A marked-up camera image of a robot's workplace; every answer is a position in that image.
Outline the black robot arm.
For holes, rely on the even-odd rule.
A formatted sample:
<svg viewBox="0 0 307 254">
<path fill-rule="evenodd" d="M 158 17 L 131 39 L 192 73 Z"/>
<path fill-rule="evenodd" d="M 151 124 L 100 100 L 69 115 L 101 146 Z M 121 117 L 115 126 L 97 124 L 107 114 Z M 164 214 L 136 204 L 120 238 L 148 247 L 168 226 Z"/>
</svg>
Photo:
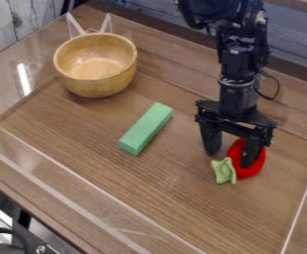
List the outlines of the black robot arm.
<svg viewBox="0 0 307 254">
<path fill-rule="evenodd" d="M 270 60 L 263 0 L 176 0 L 176 5 L 188 26 L 218 39 L 220 99 L 196 102 L 206 150 L 220 149 L 224 133 L 237 135 L 245 140 L 241 166 L 247 169 L 273 144 L 277 128 L 258 109 L 259 98 L 275 98 L 259 86 Z"/>
</svg>

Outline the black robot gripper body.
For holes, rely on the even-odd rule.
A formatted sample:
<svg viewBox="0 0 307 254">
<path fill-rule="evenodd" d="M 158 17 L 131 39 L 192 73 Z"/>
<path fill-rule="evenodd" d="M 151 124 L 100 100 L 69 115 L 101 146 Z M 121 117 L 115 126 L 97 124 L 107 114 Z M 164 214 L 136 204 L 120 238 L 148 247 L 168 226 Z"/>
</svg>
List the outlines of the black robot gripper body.
<svg viewBox="0 0 307 254">
<path fill-rule="evenodd" d="M 263 146 L 271 146 L 277 123 L 258 111 L 259 80 L 222 78 L 219 84 L 220 100 L 196 101 L 196 122 L 216 124 L 223 133 L 238 137 L 258 136 Z"/>
</svg>

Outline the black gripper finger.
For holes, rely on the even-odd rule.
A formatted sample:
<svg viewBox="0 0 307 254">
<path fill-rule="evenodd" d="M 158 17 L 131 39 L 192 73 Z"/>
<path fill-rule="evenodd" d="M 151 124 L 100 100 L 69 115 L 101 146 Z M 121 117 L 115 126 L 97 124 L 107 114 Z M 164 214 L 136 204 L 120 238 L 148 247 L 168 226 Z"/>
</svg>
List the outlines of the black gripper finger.
<svg viewBox="0 0 307 254">
<path fill-rule="evenodd" d="M 258 136 L 250 136 L 246 139 L 241 155 L 241 165 L 249 169 L 259 157 L 263 148 L 263 140 Z"/>
<path fill-rule="evenodd" d="M 223 144 L 223 131 L 216 124 L 202 123 L 200 124 L 202 137 L 204 148 L 210 155 L 215 154 Z"/>
</svg>

